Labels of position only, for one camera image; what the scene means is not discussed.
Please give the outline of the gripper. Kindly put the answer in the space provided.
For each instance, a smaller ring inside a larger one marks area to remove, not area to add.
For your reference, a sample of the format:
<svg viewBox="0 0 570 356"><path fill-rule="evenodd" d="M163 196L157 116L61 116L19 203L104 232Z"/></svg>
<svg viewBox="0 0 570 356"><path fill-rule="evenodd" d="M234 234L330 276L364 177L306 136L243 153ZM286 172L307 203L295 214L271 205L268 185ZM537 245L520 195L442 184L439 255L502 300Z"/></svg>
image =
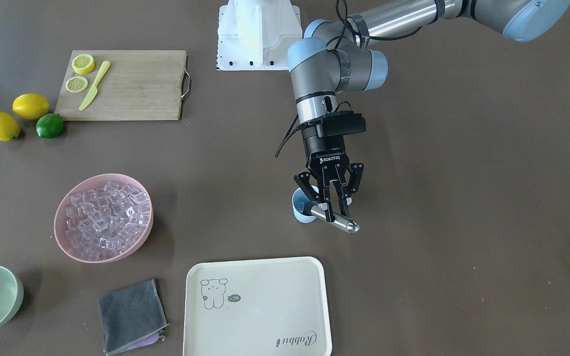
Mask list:
<svg viewBox="0 0 570 356"><path fill-rule="evenodd" d="M323 192L330 189L334 183L338 195L339 209L342 216L350 217L349 204L351 196L358 192L362 180L364 164L360 162L350 164L346 155L343 136L330 136L319 138L316 136L317 124L301 124L301 132L307 169L294 176L294 181L301 187L311 201L326 211L326 219L333 221L333 208ZM310 178L314 178L317 187L311 185Z"/></svg>

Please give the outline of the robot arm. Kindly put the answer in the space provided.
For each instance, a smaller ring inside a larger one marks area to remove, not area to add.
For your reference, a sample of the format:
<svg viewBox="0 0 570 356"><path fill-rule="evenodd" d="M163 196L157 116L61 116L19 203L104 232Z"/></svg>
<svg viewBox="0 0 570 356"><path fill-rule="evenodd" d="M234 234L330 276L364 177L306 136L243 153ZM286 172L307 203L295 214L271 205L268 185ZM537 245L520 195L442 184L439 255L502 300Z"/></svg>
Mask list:
<svg viewBox="0 0 570 356"><path fill-rule="evenodd" d="M337 95L380 88L388 61L372 45L405 39L441 19L466 17L507 39L525 43L545 34L563 16L568 0L392 0L362 13L335 3L337 22L318 19L287 52L295 120L283 142L301 133L307 164L294 176L292 195L297 220L321 219L349 233L359 225L350 218L364 165L348 158L344 137L366 131L360 113L340 109Z"/></svg>

